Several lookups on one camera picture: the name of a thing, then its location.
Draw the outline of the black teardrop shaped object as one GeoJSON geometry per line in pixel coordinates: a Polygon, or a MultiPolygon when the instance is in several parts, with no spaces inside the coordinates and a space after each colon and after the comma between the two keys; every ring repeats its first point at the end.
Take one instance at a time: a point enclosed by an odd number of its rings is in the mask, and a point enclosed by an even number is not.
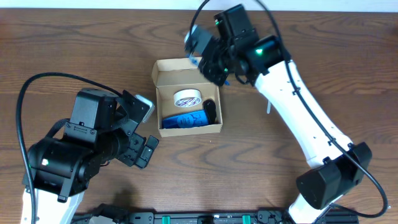
{"type": "Polygon", "coordinates": [[[205,100],[203,102],[203,110],[205,111],[208,123],[215,124],[217,117],[215,102],[212,99],[205,100]]]}

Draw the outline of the black capped white marker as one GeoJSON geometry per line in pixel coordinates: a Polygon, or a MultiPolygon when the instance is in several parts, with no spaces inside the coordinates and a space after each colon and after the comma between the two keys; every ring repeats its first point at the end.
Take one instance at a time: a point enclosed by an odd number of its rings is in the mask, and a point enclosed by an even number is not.
{"type": "Polygon", "coordinates": [[[266,112],[267,112],[267,114],[270,114],[270,112],[271,112],[271,102],[270,101],[267,102],[267,110],[266,110],[266,112]]]}

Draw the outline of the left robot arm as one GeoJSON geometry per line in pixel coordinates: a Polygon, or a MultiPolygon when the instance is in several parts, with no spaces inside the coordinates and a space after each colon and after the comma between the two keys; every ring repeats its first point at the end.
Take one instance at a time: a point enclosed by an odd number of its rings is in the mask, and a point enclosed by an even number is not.
{"type": "Polygon", "coordinates": [[[84,88],[72,115],[57,121],[28,151],[35,202],[23,193],[21,223],[71,223],[90,179],[113,159],[131,167],[147,167],[159,141],[136,134],[154,111],[153,102],[124,91],[84,88]]]}

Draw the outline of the blue ballpoint pen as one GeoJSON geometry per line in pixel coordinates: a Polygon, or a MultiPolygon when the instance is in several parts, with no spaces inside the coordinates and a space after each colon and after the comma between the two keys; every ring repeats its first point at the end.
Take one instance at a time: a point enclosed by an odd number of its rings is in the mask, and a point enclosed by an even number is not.
{"type": "Polygon", "coordinates": [[[200,73],[216,86],[223,86],[229,75],[228,68],[221,62],[206,60],[205,58],[190,57],[192,64],[196,65],[200,73]]]}

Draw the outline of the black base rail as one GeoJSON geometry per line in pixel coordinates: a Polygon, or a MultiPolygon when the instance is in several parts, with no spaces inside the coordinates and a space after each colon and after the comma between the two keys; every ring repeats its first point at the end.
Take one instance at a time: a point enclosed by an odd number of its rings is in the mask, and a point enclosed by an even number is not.
{"type": "Polygon", "coordinates": [[[130,212],[121,207],[101,204],[90,213],[74,215],[72,224],[292,224],[282,210],[249,212],[153,213],[130,212]]]}

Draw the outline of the white masking tape roll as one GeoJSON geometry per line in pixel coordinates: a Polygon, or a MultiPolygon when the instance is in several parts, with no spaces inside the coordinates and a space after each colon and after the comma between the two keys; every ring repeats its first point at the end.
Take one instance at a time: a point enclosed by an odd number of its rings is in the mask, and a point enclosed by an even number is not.
{"type": "Polygon", "coordinates": [[[174,105],[179,108],[189,108],[200,104],[201,92],[196,89],[184,89],[174,94],[174,105]]]}

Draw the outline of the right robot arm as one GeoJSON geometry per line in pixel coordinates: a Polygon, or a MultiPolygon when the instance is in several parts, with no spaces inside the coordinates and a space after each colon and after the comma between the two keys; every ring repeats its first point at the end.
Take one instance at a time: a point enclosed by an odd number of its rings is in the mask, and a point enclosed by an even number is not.
{"type": "Polygon", "coordinates": [[[229,74],[250,84],[277,110],[295,136],[310,170],[296,180],[299,196],[288,213],[295,223],[313,223],[363,179],[372,153],[354,144],[325,114],[302,81],[281,40],[259,37],[242,5],[218,13],[219,36],[192,24],[185,51],[198,54],[200,72],[221,86],[229,74]]]}

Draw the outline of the cardboard box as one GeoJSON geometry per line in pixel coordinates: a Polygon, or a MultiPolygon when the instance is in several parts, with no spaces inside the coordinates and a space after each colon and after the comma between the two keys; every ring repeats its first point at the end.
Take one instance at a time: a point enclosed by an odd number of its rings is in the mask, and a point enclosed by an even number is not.
{"type": "Polygon", "coordinates": [[[157,124],[160,135],[164,137],[192,134],[219,133],[223,127],[219,87],[208,81],[188,58],[164,59],[155,62],[151,77],[156,90],[157,124]],[[174,94],[179,91],[194,89],[200,92],[202,102],[188,108],[175,105],[174,94]],[[203,101],[215,102],[215,123],[201,127],[170,128],[163,125],[163,120],[172,116],[198,111],[203,108],[203,101]]]}

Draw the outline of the blue plastic rectangular block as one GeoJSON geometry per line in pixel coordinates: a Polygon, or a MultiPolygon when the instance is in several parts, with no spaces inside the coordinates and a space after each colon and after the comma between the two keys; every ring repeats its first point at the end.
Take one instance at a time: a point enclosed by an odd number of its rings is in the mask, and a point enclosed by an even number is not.
{"type": "Polygon", "coordinates": [[[209,120],[204,110],[182,113],[162,120],[164,129],[194,128],[209,125],[209,120]]]}

